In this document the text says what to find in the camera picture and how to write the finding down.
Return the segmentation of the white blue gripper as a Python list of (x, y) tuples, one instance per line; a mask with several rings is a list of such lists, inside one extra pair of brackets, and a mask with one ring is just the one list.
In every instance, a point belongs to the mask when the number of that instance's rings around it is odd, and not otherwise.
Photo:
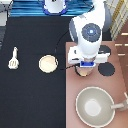
[(84, 61), (84, 60), (82, 60), (82, 61), (80, 61), (79, 66), (81, 68), (93, 68), (93, 67), (96, 66), (96, 63), (94, 61)]

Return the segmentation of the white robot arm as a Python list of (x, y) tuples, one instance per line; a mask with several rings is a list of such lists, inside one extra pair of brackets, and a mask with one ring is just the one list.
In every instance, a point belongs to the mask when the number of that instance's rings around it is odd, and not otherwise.
[(76, 43), (69, 49), (68, 63), (81, 67), (94, 67), (105, 63), (108, 53), (100, 52), (102, 32), (106, 20), (106, 0), (92, 0), (94, 9), (73, 17), (69, 22), (69, 33)]

